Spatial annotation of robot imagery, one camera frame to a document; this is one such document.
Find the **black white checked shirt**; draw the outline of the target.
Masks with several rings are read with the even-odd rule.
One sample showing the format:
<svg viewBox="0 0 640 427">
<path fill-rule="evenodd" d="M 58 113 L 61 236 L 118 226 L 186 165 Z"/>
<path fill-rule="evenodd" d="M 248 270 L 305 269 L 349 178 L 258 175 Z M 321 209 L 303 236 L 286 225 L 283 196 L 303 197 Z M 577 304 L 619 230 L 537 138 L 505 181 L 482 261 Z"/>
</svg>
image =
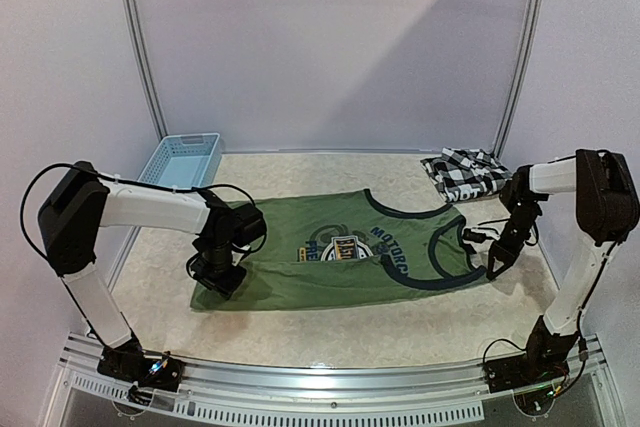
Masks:
<svg viewBox="0 0 640 427">
<path fill-rule="evenodd" d="M 494 196 L 512 177 L 508 168 L 482 149 L 443 148 L 438 156 L 420 163 L 446 203 Z"/>
</svg>

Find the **green garment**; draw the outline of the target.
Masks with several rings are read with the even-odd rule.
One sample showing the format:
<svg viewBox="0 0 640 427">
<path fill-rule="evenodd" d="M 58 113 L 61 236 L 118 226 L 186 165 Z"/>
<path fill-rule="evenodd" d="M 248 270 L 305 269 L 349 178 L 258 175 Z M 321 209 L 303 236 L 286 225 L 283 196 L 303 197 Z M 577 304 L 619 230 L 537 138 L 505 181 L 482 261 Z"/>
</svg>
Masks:
<svg viewBox="0 0 640 427">
<path fill-rule="evenodd" d="M 259 199 L 267 237 L 225 299 L 197 285 L 194 311 L 300 311 L 412 301 L 485 282 L 453 206 L 405 212 L 368 189 Z"/>
</svg>

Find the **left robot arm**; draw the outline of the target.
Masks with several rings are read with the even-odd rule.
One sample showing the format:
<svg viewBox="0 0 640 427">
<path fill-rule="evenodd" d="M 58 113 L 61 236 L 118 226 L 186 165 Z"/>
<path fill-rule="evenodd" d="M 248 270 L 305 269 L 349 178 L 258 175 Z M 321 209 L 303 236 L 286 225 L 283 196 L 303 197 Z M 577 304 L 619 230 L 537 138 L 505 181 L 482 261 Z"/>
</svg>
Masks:
<svg viewBox="0 0 640 427">
<path fill-rule="evenodd" d="M 62 167 L 65 175 L 38 211 L 42 254 L 99 342 L 111 350 L 111 366 L 128 381 L 141 380 L 148 359 L 95 267 L 100 231 L 141 227 L 193 236 L 188 276 L 228 299 L 247 274 L 242 261 L 266 242 L 264 215 L 253 199 L 230 206 L 213 186 L 177 188 L 119 179 L 85 161 Z"/>
</svg>

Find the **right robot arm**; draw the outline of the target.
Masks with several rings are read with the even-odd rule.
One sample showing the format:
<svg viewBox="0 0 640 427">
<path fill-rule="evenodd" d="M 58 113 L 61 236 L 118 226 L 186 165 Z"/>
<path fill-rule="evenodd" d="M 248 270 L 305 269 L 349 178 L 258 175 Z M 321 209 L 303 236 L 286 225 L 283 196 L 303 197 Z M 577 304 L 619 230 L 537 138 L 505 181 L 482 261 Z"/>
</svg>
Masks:
<svg viewBox="0 0 640 427">
<path fill-rule="evenodd" d="M 608 263 L 639 223 L 639 195 L 623 154 L 578 149 L 559 160 L 519 167 L 499 199 L 509 218 L 488 254 L 493 280 L 519 257 L 541 204 L 550 197 L 574 199 L 575 244 L 556 297 L 536 321 L 518 359 L 517 374 L 537 383 L 566 359 L 580 337 L 581 319 Z"/>
</svg>

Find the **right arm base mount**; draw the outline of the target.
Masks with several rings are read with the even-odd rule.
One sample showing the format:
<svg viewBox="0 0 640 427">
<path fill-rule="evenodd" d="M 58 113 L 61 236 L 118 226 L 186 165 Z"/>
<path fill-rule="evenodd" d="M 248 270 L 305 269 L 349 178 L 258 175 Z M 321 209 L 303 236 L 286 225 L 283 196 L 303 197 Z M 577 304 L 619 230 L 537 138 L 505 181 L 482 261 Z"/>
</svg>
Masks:
<svg viewBox="0 0 640 427">
<path fill-rule="evenodd" d="M 514 347 L 520 354 L 489 360 L 489 350 L 499 342 Z M 581 378 L 585 370 L 589 352 L 587 341 L 584 337 L 578 338 L 578 356 L 581 362 L 580 370 L 573 379 L 570 379 L 569 366 L 566 360 L 542 359 L 530 365 L 524 348 L 519 347 L 509 339 L 499 338 L 492 341 L 485 348 L 482 355 L 481 366 L 484 381 L 488 385 L 491 393 L 516 390 L 538 383 L 551 383 L 553 379 L 561 376 L 561 382 L 557 386 L 549 387 L 545 393 L 547 398 L 555 399 L 570 390 Z"/>
</svg>

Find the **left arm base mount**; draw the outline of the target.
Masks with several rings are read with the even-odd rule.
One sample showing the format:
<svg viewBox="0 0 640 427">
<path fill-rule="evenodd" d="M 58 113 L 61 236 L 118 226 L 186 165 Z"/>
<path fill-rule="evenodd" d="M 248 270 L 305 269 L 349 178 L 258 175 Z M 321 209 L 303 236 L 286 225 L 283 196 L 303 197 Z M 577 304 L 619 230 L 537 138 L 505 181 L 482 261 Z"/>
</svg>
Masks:
<svg viewBox="0 0 640 427">
<path fill-rule="evenodd" d="M 128 402 L 147 407 L 156 390 L 176 393 L 182 382 L 186 363 L 170 351 L 145 350 L 135 334 L 118 347 L 105 345 L 97 372 L 130 384 Z"/>
</svg>

